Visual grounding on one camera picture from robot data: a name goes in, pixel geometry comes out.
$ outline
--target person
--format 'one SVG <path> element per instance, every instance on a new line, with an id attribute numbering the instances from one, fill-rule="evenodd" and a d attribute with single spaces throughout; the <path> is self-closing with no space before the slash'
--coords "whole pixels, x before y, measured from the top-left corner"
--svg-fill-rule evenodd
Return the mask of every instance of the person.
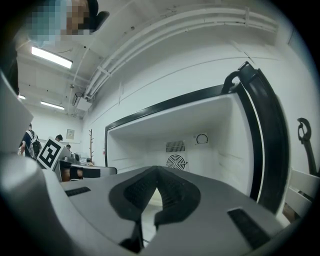
<path id="1" fill-rule="evenodd" d="M 64 140 L 64 138 L 62 137 L 61 134 L 59 134 L 59 135 L 57 135 L 57 136 L 55 137 L 55 140 L 56 140 L 57 142 L 61 142 L 61 141 Z"/>
<path id="2" fill-rule="evenodd" d="M 26 17 L 25 25 L 18 31 L 14 40 L 1 50 L 0 68 L 18 96 L 17 50 L 32 42 L 34 46 L 60 40 L 59 36 L 77 35 L 81 31 L 93 33 L 109 17 L 108 11 L 98 13 L 97 0 L 38 0 L 40 5 L 34 6 Z"/>
<path id="3" fill-rule="evenodd" d="M 38 138 L 38 135 L 36 135 L 36 133 L 32 130 L 32 124 L 30 123 L 28 130 L 25 132 L 23 139 L 22 139 L 22 143 L 21 143 L 21 147 L 20 147 L 20 155 L 22 156 L 23 153 L 25 154 L 25 157 L 27 158 L 36 158 L 36 155 L 31 155 L 30 154 L 30 148 L 31 148 L 31 141 L 33 140 L 33 138 Z"/>

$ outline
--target fluorescent light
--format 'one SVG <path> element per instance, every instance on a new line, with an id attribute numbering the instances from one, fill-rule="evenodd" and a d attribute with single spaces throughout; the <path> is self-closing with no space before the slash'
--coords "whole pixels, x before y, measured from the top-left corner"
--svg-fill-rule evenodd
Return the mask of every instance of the fluorescent light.
<path id="1" fill-rule="evenodd" d="M 43 105 L 49 106 L 49 107 L 56 108 L 56 109 L 65 110 L 65 108 L 63 106 L 53 105 L 53 104 L 50 104 L 50 103 L 47 103 L 44 101 L 40 101 L 40 103 Z"/>
<path id="2" fill-rule="evenodd" d="M 71 65 L 72 65 L 72 61 L 66 59 L 66 58 L 62 58 L 56 54 L 53 54 L 51 52 L 48 52 L 46 50 L 42 50 L 42 49 L 39 49 L 39 48 L 36 48 L 36 47 L 32 47 L 31 48 L 31 53 L 33 55 L 36 55 L 38 57 L 41 57 L 41 58 L 44 58 L 48 61 L 51 61 L 51 62 L 54 62 L 54 63 L 57 63 L 61 66 L 64 66 L 68 69 L 71 68 Z"/>

